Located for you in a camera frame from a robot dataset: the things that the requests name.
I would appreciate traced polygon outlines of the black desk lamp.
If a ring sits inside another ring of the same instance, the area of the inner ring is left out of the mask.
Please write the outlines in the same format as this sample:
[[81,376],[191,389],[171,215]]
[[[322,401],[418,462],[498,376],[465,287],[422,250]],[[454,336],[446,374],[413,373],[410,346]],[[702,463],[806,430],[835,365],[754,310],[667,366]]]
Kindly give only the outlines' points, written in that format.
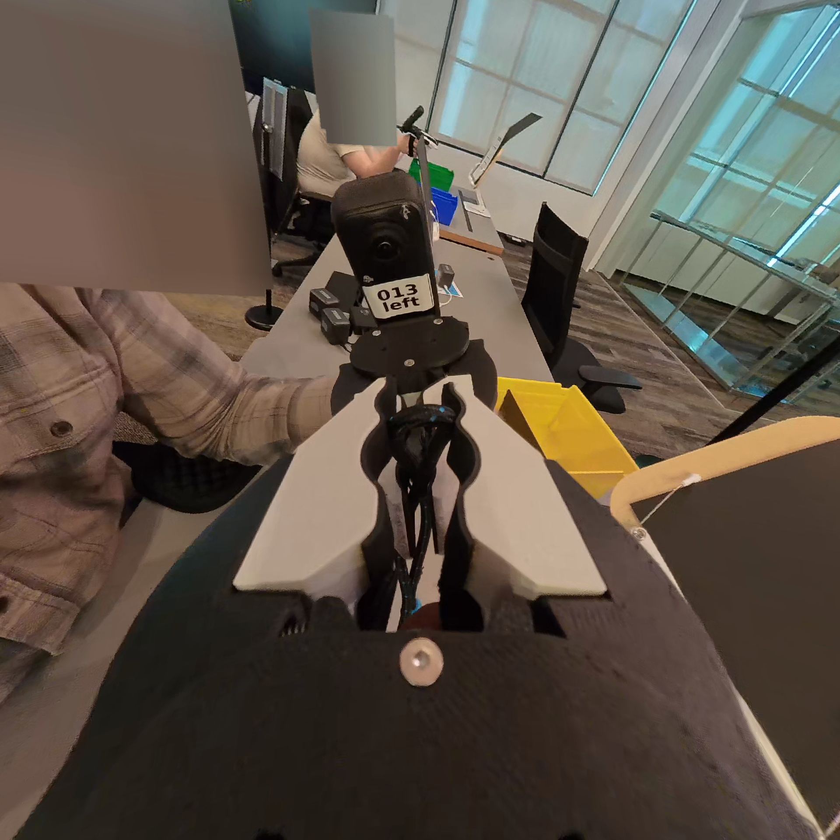
[[477,188],[492,165],[500,158],[504,148],[523,131],[542,120],[542,115],[530,112],[513,123],[505,132],[500,133],[490,144],[481,160],[469,172],[469,184]]

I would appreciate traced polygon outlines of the black metal railing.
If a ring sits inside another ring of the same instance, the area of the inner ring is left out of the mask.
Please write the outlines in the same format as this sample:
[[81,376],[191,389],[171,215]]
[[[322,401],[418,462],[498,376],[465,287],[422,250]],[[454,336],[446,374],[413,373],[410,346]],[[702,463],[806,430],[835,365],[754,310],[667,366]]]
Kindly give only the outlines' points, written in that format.
[[706,446],[729,440],[749,430],[768,412],[784,402],[787,397],[800,390],[814,377],[822,375],[825,368],[837,361],[838,357],[839,336],[837,335],[832,342],[818,351],[810,360],[804,362],[801,367],[790,373],[780,384],[777,384],[770,392],[762,396],[755,404],[724,427],[706,443]]

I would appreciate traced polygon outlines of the green box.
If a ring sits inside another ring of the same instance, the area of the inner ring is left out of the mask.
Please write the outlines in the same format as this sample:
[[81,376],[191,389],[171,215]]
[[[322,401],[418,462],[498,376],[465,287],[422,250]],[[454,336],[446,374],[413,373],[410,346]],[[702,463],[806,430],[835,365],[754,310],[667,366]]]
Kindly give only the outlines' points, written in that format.
[[[418,159],[412,160],[408,169],[408,173],[415,181],[417,181],[417,183],[421,183],[421,167],[420,161]],[[448,168],[442,165],[428,162],[427,173],[429,185],[431,186],[431,188],[439,190],[443,193],[450,192],[450,189],[455,179],[455,173],[452,170],[449,170]]]

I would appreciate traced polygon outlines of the black monitor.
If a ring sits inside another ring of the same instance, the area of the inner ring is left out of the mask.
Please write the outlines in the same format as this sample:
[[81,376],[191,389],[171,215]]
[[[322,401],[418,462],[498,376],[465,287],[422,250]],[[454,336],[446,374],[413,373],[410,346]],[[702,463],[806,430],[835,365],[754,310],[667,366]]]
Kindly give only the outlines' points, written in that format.
[[298,197],[298,149],[312,114],[304,90],[262,78],[255,142],[269,238],[283,233],[293,214]]

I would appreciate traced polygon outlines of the person's left forearm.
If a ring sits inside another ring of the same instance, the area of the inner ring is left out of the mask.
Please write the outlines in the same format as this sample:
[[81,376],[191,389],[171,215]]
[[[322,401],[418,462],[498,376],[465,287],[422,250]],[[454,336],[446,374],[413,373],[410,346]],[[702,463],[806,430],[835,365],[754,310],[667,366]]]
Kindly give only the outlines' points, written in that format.
[[185,457],[268,466],[294,454],[332,418],[337,383],[337,375],[281,380],[246,374],[218,394],[183,385],[172,395],[127,397],[122,411]]

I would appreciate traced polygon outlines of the yellow plastic bin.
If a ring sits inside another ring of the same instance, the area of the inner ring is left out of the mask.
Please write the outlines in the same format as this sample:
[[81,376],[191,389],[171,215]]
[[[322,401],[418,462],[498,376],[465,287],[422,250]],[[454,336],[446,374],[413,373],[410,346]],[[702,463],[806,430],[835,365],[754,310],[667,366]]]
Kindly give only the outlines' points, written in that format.
[[496,413],[594,499],[602,499],[624,477],[639,470],[576,386],[499,377]]

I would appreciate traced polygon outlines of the black high-back chair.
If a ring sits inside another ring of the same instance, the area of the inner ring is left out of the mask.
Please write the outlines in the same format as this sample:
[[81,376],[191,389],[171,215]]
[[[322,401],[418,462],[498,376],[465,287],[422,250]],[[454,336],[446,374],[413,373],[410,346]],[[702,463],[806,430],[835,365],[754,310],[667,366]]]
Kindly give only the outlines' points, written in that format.
[[577,387],[600,413],[624,414],[622,391],[639,391],[631,374],[606,368],[583,343],[570,338],[571,315],[589,241],[547,203],[541,205],[532,239],[528,282],[521,306],[553,380]]

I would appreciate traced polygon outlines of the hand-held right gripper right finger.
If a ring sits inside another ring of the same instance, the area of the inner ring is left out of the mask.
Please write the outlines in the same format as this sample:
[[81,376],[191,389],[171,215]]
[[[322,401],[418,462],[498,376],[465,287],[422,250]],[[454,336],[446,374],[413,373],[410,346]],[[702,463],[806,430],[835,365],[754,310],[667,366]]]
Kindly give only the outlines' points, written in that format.
[[467,592],[479,605],[507,595],[604,595],[546,459],[476,397],[467,375],[444,379],[444,405],[455,413],[444,468],[452,502],[444,592]]

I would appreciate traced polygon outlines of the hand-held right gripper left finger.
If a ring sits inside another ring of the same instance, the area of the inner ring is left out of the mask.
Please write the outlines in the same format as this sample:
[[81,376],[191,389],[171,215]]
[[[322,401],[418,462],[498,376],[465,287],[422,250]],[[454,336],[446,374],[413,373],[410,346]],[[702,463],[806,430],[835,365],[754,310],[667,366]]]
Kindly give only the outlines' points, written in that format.
[[378,478],[389,455],[393,381],[374,381],[292,457],[245,553],[239,592],[359,601],[393,576],[394,538]]

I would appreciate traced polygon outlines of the person's plaid shirt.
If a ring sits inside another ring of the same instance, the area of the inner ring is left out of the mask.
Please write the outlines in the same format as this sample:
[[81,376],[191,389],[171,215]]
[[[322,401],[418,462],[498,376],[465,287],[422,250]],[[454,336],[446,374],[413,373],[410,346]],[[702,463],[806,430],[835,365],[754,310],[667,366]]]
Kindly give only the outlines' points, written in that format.
[[2,700],[60,651],[109,566],[124,400],[244,377],[158,292],[2,284]]

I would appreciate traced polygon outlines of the black wood-edged board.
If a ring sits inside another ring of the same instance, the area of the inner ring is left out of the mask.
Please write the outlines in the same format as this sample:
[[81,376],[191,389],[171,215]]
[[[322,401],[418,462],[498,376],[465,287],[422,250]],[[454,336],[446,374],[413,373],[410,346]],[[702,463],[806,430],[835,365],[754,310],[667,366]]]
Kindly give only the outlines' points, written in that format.
[[641,469],[611,513],[703,622],[794,807],[838,838],[839,420],[800,416]]

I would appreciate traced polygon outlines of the black boxes on desk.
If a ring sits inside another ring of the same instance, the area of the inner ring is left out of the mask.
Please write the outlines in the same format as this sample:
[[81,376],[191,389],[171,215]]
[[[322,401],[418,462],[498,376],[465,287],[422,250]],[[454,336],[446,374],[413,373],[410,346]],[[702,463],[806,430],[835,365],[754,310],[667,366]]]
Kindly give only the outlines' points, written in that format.
[[317,320],[322,336],[347,352],[359,337],[379,329],[361,284],[346,272],[336,270],[324,287],[311,289],[308,310]]

